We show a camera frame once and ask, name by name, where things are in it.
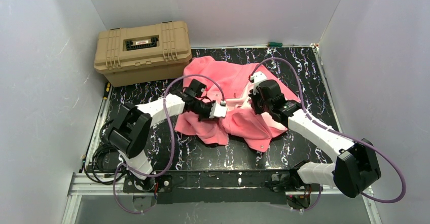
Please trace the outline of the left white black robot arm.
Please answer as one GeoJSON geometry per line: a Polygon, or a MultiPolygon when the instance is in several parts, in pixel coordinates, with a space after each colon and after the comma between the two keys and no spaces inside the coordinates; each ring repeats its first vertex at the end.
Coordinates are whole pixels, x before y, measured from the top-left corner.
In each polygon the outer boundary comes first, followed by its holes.
{"type": "Polygon", "coordinates": [[[125,168],[138,179],[158,177],[144,151],[149,131],[171,116],[193,112],[200,120],[226,115],[225,102],[205,99],[206,85],[193,79],[188,87],[167,93],[158,100],[139,105],[124,104],[106,130],[106,140],[120,154],[125,168]]]}

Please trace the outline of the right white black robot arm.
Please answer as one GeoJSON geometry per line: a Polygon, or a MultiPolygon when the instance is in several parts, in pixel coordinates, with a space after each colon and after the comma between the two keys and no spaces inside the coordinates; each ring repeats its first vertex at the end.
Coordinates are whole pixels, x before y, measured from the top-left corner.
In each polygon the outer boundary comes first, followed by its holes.
{"type": "Polygon", "coordinates": [[[322,184],[336,187],[354,198],[381,177],[376,153],[356,140],[332,132],[323,122],[309,117],[295,100],[287,100],[280,85],[272,79],[251,79],[251,107],[257,114],[299,133],[325,152],[332,163],[302,162],[290,176],[300,185],[322,184]]]}

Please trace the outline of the pink zip-up jacket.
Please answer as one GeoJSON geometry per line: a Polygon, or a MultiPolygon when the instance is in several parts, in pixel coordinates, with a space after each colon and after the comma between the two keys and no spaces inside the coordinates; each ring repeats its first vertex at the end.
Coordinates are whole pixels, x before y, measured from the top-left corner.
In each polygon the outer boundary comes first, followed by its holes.
{"type": "Polygon", "coordinates": [[[229,135],[242,137],[256,151],[266,152],[270,141],[287,131],[268,113],[257,115],[251,108],[248,92],[253,85],[248,80],[255,64],[234,64],[216,61],[211,56],[194,58],[184,69],[187,87],[192,79],[207,86],[207,97],[217,102],[224,97],[227,114],[218,120],[198,120],[195,113],[179,115],[175,130],[185,135],[196,135],[205,144],[227,145],[229,135]]]}

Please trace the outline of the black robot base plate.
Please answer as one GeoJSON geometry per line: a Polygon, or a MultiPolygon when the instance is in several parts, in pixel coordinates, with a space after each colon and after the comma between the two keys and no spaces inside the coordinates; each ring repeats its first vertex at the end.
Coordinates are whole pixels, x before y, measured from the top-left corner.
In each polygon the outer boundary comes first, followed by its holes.
{"type": "Polygon", "coordinates": [[[128,175],[122,191],[156,197],[158,204],[268,202],[304,208],[319,186],[300,183],[288,170],[172,170],[147,180],[128,175]]]}

